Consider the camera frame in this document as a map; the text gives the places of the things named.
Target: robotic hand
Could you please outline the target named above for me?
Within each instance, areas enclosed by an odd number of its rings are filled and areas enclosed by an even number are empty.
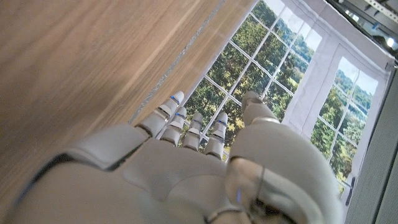
[[[187,115],[178,108],[182,100],[180,91],[136,127],[108,128],[70,146],[33,178],[7,222],[341,222],[327,161],[280,124],[257,94],[243,98],[246,127],[227,164],[221,161],[225,113],[218,116],[204,154],[197,152],[199,113],[177,148]]]

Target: robot finger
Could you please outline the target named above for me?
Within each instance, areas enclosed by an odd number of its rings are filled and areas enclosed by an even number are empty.
[[[268,106],[253,91],[247,92],[242,99],[242,113],[245,126],[252,123],[270,121],[279,123]]]
[[[186,116],[187,110],[184,107],[179,108],[172,122],[167,126],[162,137],[160,137],[160,140],[171,142],[177,147]]]
[[[153,112],[144,118],[136,127],[145,130],[151,137],[155,137],[160,133],[166,122],[184,99],[184,94],[181,91],[170,96],[163,104],[154,109]]]
[[[193,115],[191,124],[189,125],[189,129],[182,141],[182,147],[186,147],[194,151],[199,150],[202,119],[203,118],[200,113],[195,113],[195,115]]]
[[[213,134],[210,136],[209,142],[206,146],[206,155],[215,156],[221,160],[221,156],[223,155],[224,151],[224,139],[227,122],[228,115],[224,112],[220,113],[217,117]]]

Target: wood grain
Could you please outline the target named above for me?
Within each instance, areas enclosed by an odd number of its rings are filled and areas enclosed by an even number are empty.
[[[140,118],[192,88],[252,2],[226,0]],[[62,146],[128,121],[218,3],[0,1],[0,222]]]
[[[138,114],[133,124],[137,124],[153,109],[158,107],[165,100],[165,96],[169,96],[179,90],[186,95],[189,94],[199,79],[211,67],[256,2],[256,0],[227,0],[192,47],[189,48],[184,58],[173,69],[163,85],[156,91],[154,97]]]

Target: ceiling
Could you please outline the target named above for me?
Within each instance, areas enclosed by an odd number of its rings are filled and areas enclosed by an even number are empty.
[[[398,0],[327,0],[398,62]]]

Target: sky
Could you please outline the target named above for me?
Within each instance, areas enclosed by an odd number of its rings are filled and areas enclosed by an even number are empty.
[[[276,15],[279,15],[285,7],[285,4],[280,0],[264,1],[274,11]],[[298,32],[301,25],[303,24],[303,20],[293,14],[293,12],[288,8],[285,9],[280,17],[285,21],[287,27],[293,32]],[[305,43],[307,43],[307,45],[315,51],[318,48],[322,37],[314,30],[312,30],[307,23],[304,24],[304,26],[300,30],[300,33],[303,35]]]
[[[356,81],[356,84],[367,93],[372,93],[372,95],[374,95],[374,92],[376,91],[378,84],[377,80],[371,78],[369,75],[365,74],[364,72],[359,71],[358,68],[356,68],[351,62],[349,62],[344,57],[341,58],[338,68],[342,70],[344,74],[348,78],[350,78],[353,82],[355,82],[355,79],[358,77],[359,73],[359,77],[358,80]]]

